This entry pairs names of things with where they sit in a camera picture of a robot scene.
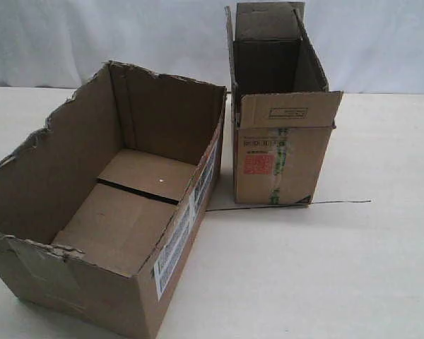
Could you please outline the large torn cardboard box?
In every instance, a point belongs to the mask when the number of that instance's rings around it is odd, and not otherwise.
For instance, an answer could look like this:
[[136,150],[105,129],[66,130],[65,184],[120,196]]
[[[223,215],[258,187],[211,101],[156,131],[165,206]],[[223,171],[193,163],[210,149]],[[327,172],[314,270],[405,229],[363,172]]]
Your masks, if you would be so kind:
[[220,173],[227,91],[107,62],[0,162],[0,278],[154,338]]

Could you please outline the tall cardboard box with tape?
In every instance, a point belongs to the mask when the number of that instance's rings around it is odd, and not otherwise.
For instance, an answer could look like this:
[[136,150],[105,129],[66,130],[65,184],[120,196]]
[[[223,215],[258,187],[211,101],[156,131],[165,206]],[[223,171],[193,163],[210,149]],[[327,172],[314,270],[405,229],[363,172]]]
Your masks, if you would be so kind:
[[237,203],[312,202],[343,94],[331,91],[303,2],[227,9]]

